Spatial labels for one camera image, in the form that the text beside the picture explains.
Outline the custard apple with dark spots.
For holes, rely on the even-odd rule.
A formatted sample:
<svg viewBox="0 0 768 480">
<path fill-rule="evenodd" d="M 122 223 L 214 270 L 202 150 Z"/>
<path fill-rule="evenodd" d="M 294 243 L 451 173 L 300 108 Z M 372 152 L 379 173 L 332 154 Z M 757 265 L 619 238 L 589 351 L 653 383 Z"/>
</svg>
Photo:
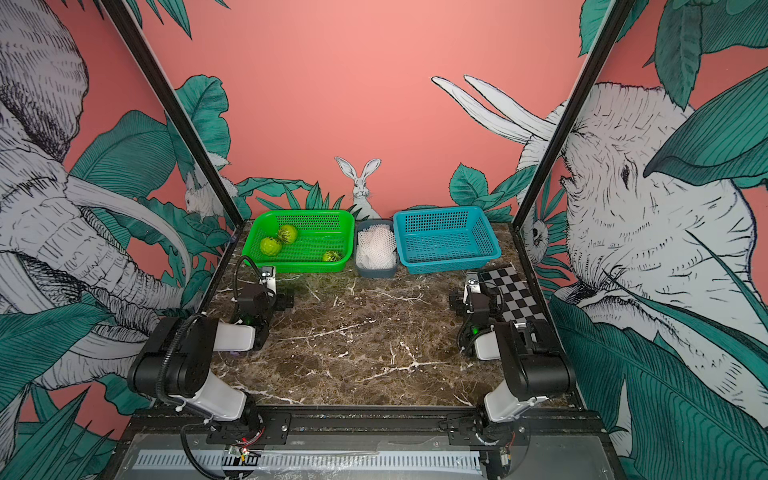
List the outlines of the custard apple with dark spots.
<svg viewBox="0 0 768 480">
<path fill-rule="evenodd" d="M 324 252 L 322 256 L 323 262 L 338 262 L 341 259 L 342 259 L 341 253 L 336 250 L 328 250 Z"/>
</svg>

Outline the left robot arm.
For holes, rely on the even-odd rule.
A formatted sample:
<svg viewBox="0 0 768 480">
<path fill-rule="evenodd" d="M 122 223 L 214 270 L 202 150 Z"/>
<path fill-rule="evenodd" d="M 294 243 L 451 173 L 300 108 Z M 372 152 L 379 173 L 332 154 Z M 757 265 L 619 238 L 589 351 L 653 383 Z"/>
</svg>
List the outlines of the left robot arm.
<svg viewBox="0 0 768 480">
<path fill-rule="evenodd" d="M 161 320 L 129 368 L 127 385 L 133 393 L 210 422 L 211 442 L 246 448 L 265 436 L 268 422 L 248 394 L 213 373 L 213 355 L 262 349 L 274 313 L 292 308 L 293 294 L 277 291 L 273 265 L 258 267 L 246 255 L 237 265 L 250 267 L 257 280 L 240 287 L 233 275 L 236 320 L 227 323 L 204 313 Z"/>
</svg>

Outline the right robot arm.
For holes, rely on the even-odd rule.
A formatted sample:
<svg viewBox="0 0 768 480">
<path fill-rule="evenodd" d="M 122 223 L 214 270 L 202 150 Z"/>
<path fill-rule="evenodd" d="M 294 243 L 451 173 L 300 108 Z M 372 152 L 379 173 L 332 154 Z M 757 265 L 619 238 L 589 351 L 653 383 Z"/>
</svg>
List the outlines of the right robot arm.
<svg viewBox="0 0 768 480">
<path fill-rule="evenodd" d="M 508 446 L 526 411 L 575 388 L 573 367 L 547 319 L 522 325 L 503 319 L 496 297 L 479 285 L 451 293 L 449 305 L 463 319 L 456 337 L 459 352 L 498 360 L 503 372 L 477 412 L 451 420 L 449 430 L 484 447 Z"/>
</svg>

